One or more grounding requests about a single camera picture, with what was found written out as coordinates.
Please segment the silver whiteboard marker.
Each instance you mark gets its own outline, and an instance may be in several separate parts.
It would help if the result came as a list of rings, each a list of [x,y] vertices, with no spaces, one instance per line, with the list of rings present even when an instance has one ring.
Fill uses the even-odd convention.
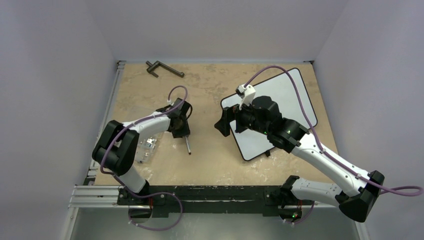
[[[185,143],[186,143],[187,152],[188,152],[189,155],[191,155],[192,151],[191,151],[191,147],[190,147],[190,143],[189,143],[189,136],[188,135],[184,136],[184,139],[185,139]]]

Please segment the white whiteboard black frame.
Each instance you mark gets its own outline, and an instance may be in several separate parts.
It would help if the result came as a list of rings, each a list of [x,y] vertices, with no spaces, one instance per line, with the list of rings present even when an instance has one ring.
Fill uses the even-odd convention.
[[[306,90],[301,72],[298,68],[289,69],[288,72],[295,82],[304,111],[310,123],[315,127],[318,124],[318,119],[308,91]],[[278,104],[279,111],[284,118],[293,119],[301,125],[307,128],[309,127],[302,113],[293,84],[287,74],[283,72],[260,83],[254,84],[253,87],[256,90],[256,98],[260,96],[271,97],[271,99]],[[274,148],[264,134],[249,129],[242,133],[236,133],[236,122],[232,121],[229,124],[232,135],[244,161],[251,161]]]

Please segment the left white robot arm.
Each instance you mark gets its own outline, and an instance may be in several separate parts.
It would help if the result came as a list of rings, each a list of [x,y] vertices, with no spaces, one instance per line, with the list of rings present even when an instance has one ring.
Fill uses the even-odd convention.
[[[91,157],[130,191],[132,201],[142,205],[149,199],[150,184],[134,166],[138,145],[142,140],[163,132],[171,133],[173,138],[189,136],[188,119],[192,111],[190,103],[177,98],[174,103],[139,120],[111,120],[101,133]]]

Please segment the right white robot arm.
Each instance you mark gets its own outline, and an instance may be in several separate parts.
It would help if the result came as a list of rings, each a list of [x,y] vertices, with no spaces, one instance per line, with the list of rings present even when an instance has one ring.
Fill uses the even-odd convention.
[[[333,181],[332,184],[316,182],[292,175],[281,187],[284,202],[321,202],[338,207],[353,221],[366,221],[381,194],[377,187],[385,180],[381,172],[366,171],[326,150],[306,127],[283,117],[278,104],[269,96],[256,97],[250,105],[224,107],[214,128],[227,137],[231,122],[235,122],[236,133],[251,130],[263,134],[274,147],[303,159]]]

